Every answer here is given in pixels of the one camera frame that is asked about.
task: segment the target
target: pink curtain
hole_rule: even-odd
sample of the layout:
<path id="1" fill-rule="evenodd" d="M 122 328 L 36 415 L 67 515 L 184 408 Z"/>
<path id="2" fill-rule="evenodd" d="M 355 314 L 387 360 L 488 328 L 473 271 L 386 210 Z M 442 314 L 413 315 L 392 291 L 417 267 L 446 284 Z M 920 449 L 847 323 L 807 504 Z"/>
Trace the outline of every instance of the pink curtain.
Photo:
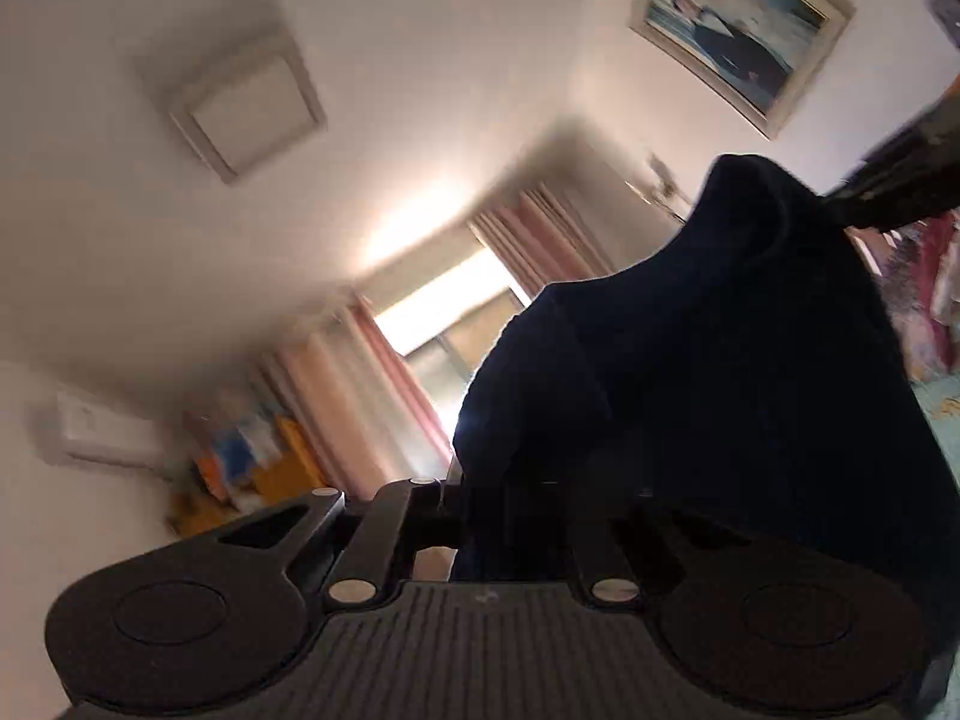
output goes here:
<path id="1" fill-rule="evenodd" d="M 521 193 L 515 205 L 481 211 L 469 226 L 530 298 L 554 281 L 580 281 L 613 272 L 573 211 L 542 184 Z"/>
<path id="2" fill-rule="evenodd" d="M 452 451 L 440 420 L 364 303 L 285 344 L 265 368 L 336 487 L 368 500 L 397 479 L 445 477 Z"/>

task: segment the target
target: window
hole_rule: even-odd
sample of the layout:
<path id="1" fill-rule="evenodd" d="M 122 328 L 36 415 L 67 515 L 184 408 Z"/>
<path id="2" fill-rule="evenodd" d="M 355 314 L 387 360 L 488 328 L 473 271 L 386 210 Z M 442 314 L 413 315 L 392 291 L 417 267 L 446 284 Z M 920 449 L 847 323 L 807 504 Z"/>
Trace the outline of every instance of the window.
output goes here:
<path id="1" fill-rule="evenodd" d="M 503 326 L 529 304 L 493 252 L 484 248 L 376 317 L 440 415 L 449 436 L 473 372 Z"/>

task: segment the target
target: square ceiling lamp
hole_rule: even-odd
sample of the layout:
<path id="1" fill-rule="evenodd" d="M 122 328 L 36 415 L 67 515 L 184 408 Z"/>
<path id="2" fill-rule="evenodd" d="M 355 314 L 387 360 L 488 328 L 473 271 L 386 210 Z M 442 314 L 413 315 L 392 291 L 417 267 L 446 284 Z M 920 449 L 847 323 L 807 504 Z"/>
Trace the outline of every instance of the square ceiling lamp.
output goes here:
<path id="1" fill-rule="evenodd" d="M 260 40 L 208 68 L 170 103 L 186 139 L 227 184 L 325 124 L 296 44 Z"/>

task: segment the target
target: ribbed surface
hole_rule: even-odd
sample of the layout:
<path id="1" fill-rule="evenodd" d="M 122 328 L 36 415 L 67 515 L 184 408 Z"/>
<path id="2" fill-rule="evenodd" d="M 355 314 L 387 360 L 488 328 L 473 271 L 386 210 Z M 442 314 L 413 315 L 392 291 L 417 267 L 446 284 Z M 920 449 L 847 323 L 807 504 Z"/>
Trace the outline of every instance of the ribbed surface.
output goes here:
<path id="1" fill-rule="evenodd" d="M 886 707 L 857 717 L 899 717 Z M 71 715 L 116 717 L 99 710 Z M 758 717 L 690 685 L 640 619 L 566 586 L 407 584 L 328 622 L 285 680 L 209 720 L 617 720 Z"/>

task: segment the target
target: air conditioner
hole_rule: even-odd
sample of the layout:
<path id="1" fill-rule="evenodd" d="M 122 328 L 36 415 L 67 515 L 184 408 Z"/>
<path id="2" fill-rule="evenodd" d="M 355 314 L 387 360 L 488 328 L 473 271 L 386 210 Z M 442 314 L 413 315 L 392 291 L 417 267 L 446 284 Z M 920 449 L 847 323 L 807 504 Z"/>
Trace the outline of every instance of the air conditioner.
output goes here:
<path id="1" fill-rule="evenodd" d="M 155 420 L 69 391 L 56 394 L 56 415 L 61 449 L 70 458 L 167 475 L 174 442 Z"/>

